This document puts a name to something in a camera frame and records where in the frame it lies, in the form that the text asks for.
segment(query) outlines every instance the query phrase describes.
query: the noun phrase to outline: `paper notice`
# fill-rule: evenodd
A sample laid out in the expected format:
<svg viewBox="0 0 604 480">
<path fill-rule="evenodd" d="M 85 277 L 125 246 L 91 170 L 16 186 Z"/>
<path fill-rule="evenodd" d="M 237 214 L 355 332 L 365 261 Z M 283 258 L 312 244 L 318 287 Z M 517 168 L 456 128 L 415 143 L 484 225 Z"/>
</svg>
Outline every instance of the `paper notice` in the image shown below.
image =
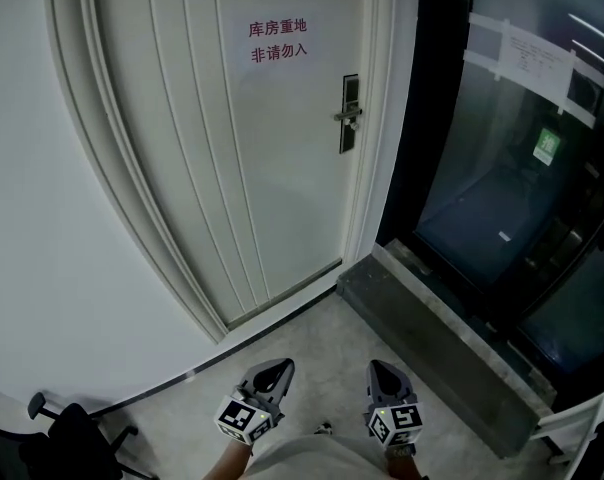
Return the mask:
<svg viewBox="0 0 604 480">
<path fill-rule="evenodd" d="M 573 74 L 571 53 L 517 27 L 503 34 L 498 74 L 563 108 Z"/>
</svg>

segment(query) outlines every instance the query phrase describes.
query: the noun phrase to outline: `door frame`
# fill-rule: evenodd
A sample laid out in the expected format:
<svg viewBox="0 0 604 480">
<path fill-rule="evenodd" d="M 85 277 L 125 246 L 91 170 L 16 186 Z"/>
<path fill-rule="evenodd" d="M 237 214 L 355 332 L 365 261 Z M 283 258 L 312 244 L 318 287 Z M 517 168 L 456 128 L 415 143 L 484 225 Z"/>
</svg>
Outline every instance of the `door frame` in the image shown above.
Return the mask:
<svg viewBox="0 0 604 480">
<path fill-rule="evenodd" d="M 95 0 L 45 0 L 45 5 L 63 97 L 102 188 L 167 289 L 206 336 L 219 343 L 229 328 L 173 239 L 124 126 L 101 45 Z M 342 264 L 270 307 L 260 315 L 260 321 L 283 318 L 317 296 L 318 289 L 329 289 L 339 273 L 373 249 L 400 142 L 417 7 L 418 0 L 364 0 L 359 73 L 364 113 L 355 148 L 347 153 L 354 159 Z M 250 332 L 249 327 L 255 326 L 245 324 L 232 334 L 244 335 Z"/>
</svg>

